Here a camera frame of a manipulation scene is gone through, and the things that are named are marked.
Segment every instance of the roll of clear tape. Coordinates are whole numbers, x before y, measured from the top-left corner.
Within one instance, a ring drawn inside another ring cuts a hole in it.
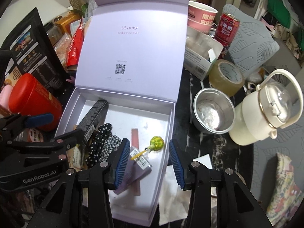
[[[232,97],[243,87],[245,79],[234,64],[221,59],[214,63],[209,73],[209,82],[213,88]]]

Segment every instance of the metal bowl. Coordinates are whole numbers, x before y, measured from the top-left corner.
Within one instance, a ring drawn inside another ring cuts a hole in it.
[[[231,100],[214,88],[200,90],[194,98],[194,125],[203,133],[224,134],[232,129],[235,109]]]

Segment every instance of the white napkin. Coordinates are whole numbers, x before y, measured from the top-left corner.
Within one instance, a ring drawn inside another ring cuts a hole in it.
[[[212,169],[209,155],[204,155],[194,161],[204,164]],[[173,166],[167,166],[161,192],[159,196],[159,225],[187,218],[191,190],[183,191],[176,182]]]

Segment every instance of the red lid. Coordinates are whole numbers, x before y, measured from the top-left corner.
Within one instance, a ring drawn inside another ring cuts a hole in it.
[[[15,84],[9,97],[9,109],[12,113],[22,113],[34,87],[36,79],[31,74],[24,74]]]

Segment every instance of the red snack bag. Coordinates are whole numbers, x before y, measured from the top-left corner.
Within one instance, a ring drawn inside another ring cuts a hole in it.
[[[80,51],[81,51],[82,44],[83,44],[83,38],[84,38],[83,37],[83,23],[81,20],[80,25],[72,38],[70,47],[67,49],[67,56],[66,56],[67,67],[78,64]]]

